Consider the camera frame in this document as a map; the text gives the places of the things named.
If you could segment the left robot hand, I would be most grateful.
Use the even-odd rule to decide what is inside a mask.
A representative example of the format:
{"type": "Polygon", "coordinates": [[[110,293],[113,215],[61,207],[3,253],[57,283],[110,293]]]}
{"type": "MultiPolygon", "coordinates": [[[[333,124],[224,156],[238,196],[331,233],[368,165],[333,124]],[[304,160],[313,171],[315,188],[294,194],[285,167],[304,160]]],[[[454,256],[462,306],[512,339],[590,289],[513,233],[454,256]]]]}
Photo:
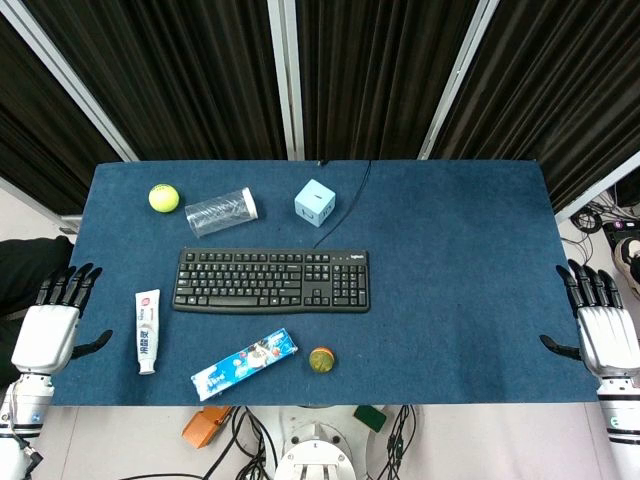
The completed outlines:
{"type": "Polygon", "coordinates": [[[87,263],[58,269],[42,282],[34,305],[26,310],[11,357],[20,373],[57,374],[70,361],[93,354],[109,342],[111,329],[90,343],[75,343],[79,321],[101,273],[100,267],[87,263]]]}

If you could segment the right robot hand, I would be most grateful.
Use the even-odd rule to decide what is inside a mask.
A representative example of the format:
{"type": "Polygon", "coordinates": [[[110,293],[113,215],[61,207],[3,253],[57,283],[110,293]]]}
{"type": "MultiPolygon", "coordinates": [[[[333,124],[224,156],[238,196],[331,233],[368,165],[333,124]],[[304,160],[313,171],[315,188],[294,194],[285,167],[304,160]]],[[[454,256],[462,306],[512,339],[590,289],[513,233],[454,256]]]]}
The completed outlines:
{"type": "Polygon", "coordinates": [[[633,378],[639,375],[639,340],[613,277],[574,260],[556,271],[566,290],[580,339],[578,347],[539,337],[552,353],[582,362],[594,376],[633,378]]]}

